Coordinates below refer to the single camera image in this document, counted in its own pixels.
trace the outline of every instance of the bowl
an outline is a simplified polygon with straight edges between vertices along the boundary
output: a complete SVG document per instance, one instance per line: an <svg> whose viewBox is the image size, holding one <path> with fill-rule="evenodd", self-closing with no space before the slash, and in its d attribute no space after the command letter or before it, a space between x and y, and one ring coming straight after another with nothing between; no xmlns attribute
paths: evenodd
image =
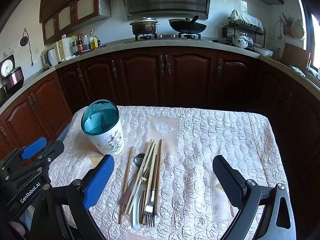
<svg viewBox="0 0 320 240"><path fill-rule="evenodd" d="M264 49L260 49L260 48L257 48L257 47L253 47L253 48L254 48L254 51L256 53L259 53L259 54L261 54L261 55L263 55L265 57L269 54L269 52L264 50Z"/></svg>
<svg viewBox="0 0 320 240"><path fill-rule="evenodd" d="M246 47L248 47L248 42L243 39L233 38L232 43L233 45L241 49L245 49Z"/></svg>
<svg viewBox="0 0 320 240"><path fill-rule="evenodd" d="M263 48L264 50L266 50L267 52L269 52L269 54L267 55L267 57L271 57L273 55L273 51L271 50L268 50L268 49L265 49Z"/></svg>

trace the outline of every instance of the pot lid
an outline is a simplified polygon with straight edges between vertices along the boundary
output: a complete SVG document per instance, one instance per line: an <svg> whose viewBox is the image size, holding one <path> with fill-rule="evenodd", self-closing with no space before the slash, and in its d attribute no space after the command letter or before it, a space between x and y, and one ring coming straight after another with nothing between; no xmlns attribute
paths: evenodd
<svg viewBox="0 0 320 240"><path fill-rule="evenodd" d="M132 24L136 24L136 23L143 23L143 22L153 22L153 23L157 23L158 21L156 20L156 18L147 18L147 17L143 17L139 20L136 20L134 22L131 22L130 25Z"/></svg>

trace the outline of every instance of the wok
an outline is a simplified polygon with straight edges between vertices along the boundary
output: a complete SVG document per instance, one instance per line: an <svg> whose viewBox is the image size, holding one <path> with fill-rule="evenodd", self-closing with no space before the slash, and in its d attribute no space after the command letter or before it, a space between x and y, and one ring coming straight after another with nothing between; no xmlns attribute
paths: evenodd
<svg viewBox="0 0 320 240"><path fill-rule="evenodd" d="M169 20L169 24L172 29L177 31L178 33L183 34L199 34L203 32L207 25L202 23L197 23L196 20L199 18L198 15L194 16L192 20L186 19L171 19Z"/></svg>

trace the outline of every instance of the metal spoon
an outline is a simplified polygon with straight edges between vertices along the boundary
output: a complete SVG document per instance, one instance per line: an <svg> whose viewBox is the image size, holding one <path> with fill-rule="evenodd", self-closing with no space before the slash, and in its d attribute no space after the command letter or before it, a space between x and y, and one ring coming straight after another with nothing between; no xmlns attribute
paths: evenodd
<svg viewBox="0 0 320 240"><path fill-rule="evenodd" d="M122 198L119 200L120 205L127 205L129 197L130 197L130 193L132 191L133 188L133 182L135 181L135 177L138 174L138 171L141 167L143 158L144 158L145 154L144 153L139 153L137 156L135 156L134 158L134 164L137 166L137 170L136 173L132 176L132 179L130 180L130 183L127 187L127 190L125 191L124 195L122 196Z"/></svg>

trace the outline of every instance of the gold fork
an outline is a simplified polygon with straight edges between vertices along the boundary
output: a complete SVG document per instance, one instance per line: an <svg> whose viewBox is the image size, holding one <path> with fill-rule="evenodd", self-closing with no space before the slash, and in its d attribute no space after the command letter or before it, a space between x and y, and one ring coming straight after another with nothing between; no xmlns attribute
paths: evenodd
<svg viewBox="0 0 320 240"><path fill-rule="evenodd" d="M150 174L150 169L146 169L141 177L141 181L143 183L143 192L142 197L140 200L140 221L139 223L143 224L143 215L144 215L144 205L145 205L145 198L146 198L146 189L147 189L147 181Z"/></svg>

